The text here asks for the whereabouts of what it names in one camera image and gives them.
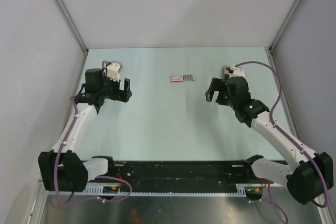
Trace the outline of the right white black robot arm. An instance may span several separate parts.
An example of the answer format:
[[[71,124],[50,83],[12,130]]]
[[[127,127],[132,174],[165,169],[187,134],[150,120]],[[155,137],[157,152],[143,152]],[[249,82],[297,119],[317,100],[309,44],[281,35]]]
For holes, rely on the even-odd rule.
[[[291,196],[303,205],[334,186],[331,156],[326,152],[317,153],[271,120],[269,108],[251,98],[244,77],[213,78],[205,93],[207,102],[212,101],[215,92],[218,92],[216,103],[230,107],[240,123],[260,134],[286,161],[280,164],[254,155],[245,160],[246,167],[242,169],[245,181],[254,183],[265,178],[286,187]]]

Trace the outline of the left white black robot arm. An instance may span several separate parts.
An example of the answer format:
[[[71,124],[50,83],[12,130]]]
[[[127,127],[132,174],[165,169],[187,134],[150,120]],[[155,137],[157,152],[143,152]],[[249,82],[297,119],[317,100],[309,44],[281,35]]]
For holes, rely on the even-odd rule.
[[[38,165],[47,191],[82,192],[87,183],[100,177],[105,182],[115,178],[110,156],[83,160],[77,154],[90,124],[105,100],[128,102],[132,92],[130,79],[120,78],[122,64],[104,62],[101,68],[88,69],[79,93],[71,99],[72,111],[64,131],[50,151],[41,152]]]

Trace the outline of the red staple box with tray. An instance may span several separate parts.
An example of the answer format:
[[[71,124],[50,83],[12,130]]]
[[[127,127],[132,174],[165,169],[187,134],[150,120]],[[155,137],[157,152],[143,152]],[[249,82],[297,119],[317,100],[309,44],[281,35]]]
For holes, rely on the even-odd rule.
[[[195,77],[193,74],[178,74],[171,75],[171,82],[184,82],[184,81],[194,81]]]

